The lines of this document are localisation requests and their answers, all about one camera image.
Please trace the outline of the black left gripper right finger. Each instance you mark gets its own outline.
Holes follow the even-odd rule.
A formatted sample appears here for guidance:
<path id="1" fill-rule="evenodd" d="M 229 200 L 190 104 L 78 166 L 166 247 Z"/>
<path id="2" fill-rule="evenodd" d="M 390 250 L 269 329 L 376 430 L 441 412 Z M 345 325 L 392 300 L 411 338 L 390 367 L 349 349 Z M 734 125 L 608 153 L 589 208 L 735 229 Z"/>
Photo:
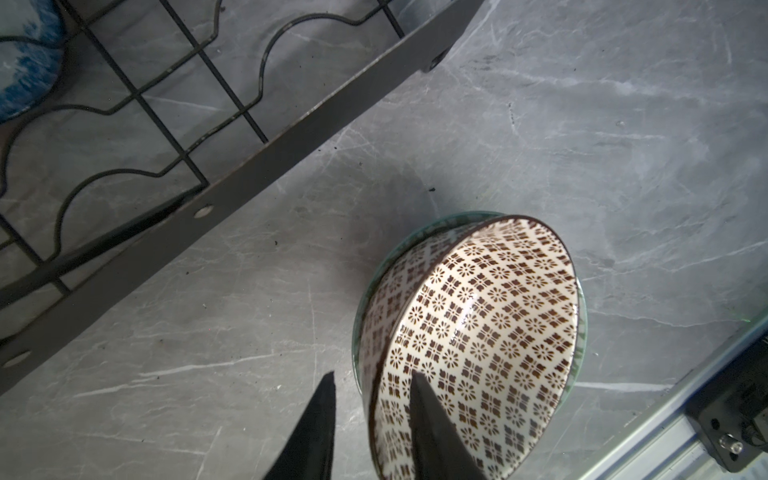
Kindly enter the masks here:
<path id="1" fill-rule="evenodd" d="M 428 378 L 412 372 L 410 387 L 412 456 L 417 479 L 484 479 L 465 448 Z"/>

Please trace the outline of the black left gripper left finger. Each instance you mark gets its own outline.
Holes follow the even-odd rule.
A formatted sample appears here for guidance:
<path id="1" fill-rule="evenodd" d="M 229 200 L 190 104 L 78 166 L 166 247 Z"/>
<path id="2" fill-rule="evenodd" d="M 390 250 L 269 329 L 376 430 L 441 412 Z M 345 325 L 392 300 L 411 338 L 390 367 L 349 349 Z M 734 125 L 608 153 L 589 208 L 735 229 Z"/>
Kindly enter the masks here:
<path id="1" fill-rule="evenodd" d="M 330 479 L 335 426 L 335 378 L 333 372 L 328 372 L 319 382 L 287 443 L 264 479 Z"/>

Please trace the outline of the brown patterned bowl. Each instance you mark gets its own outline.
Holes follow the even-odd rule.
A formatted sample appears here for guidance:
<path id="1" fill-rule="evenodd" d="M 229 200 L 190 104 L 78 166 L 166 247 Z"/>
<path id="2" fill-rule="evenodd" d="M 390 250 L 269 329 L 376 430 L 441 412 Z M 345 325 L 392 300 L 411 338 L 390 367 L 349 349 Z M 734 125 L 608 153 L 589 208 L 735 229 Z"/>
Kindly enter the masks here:
<path id="1" fill-rule="evenodd" d="M 585 300 L 572 259 L 543 221 L 466 212 L 414 232 L 360 301 L 352 361 L 373 463 L 416 475 L 410 386 L 425 375 L 489 479 L 506 479 L 575 384 Z"/>

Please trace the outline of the blue floral bowl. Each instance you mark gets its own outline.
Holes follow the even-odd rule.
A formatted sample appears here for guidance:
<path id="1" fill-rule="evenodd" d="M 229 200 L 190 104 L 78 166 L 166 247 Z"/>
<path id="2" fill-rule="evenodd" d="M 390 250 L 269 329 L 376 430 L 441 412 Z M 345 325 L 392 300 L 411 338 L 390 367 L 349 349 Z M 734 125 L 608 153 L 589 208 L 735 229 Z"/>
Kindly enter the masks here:
<path id="1" fill-rule="evenodd" d="M 52 0 L 1 3 L 1 121 L 25 113 L 48 95 L 65 56 L 66 35 Z"/>

